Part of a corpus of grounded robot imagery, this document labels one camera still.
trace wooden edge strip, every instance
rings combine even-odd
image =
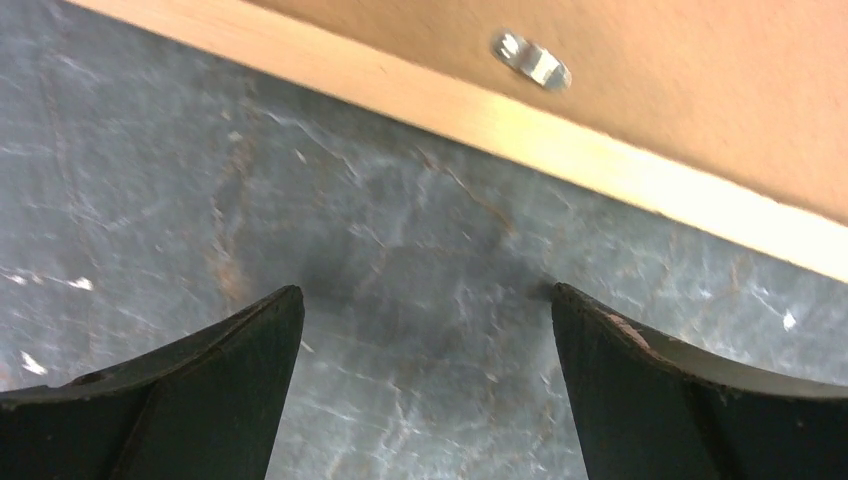
[[[66,0],[848,283],[848,227],[241,0]]]

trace wooden cabinet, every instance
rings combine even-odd
[[[848,279],[848,3],[73,1]],[[571,88],[500,63],[502,28]]]

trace white speck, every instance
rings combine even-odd
[[[91,283],[91,280],[80,277],[73,282],[68,282],[69,287],[79,288],[80,290],[88,290],[89,292],[94,290],[94,285]]]
[[[795,317],[792,316],[792,312],[787,311],[786,315],[783,316],[783,329],[788,332],[795,327],[796,323],[798,322],[795,320]]]
[[[20,275],[3,275],[3,276],[6,277],[8,280],[11,280],[11,281],[17,283],[18,285],[26,285],[27,284],[26,278],[24,278]]]
[[[24,364],[22,365],[24,367],[24,370],[32,372],[36,375],[47,374],[47,369],[39,365],[38,362],[36,362],[35,359],[32,358],[28,353],[21,351],[21,359],[23,359],[24,361]]]

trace floor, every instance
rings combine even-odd
[[[0,390],[297,284],[269,479],[582,479],[551,279],[848,384],[846,285],[75,7],[0,9]]]

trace metal fastener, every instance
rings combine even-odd
[[[517,72],[547,90],[559,90],[571,85],[571,72],[551,52],[521,35],[503,30],[495,35],[492,50],[496,57]]]

